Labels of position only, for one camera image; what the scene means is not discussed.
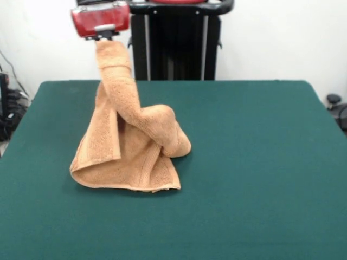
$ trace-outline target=orange towel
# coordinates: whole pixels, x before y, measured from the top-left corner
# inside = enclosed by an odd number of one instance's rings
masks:
[[[99,41],[96,53],[101,82],[72,177],[91,188],[180,189],[170,158],[188,154],[191,144],[174,111],[166,105],[141,108],[122,43]]]

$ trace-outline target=green felt surface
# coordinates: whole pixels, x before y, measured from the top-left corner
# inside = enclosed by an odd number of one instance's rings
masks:
[[[305,82],[139,82],[192,143],[182,190],[92,190],[69,165],[96,81],[44,83],[0,160],[0,259],[347,259],[347,143]]]

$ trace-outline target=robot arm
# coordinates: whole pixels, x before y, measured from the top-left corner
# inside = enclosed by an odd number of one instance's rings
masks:
[[[77,0],[78,7],[71,12],[80,37],[87,40],[112,39],[120,31],[127,30],[130,13],[141,15],[191,14],[217,16],[225,14],[234,6],[234,0],[209,3],[205,0],[152,0],[107,1]]]

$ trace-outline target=white wall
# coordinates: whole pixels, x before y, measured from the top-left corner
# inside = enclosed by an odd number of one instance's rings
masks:
[[[0,4],[0,49],[32,96],[45,80],[99,78],[94,43],[72,25],[75,0]],[[222,18],[217,79],[304,79],[321,99],[330,92],[347,98],[346,12],[346,0],[236,0]]]

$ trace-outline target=metal frame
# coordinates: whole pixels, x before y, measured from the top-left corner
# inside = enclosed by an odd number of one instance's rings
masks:
[[[221,26],[217,16],[148,17],[147,40],[145,16],[131,20],[137,80],[214,80]]]

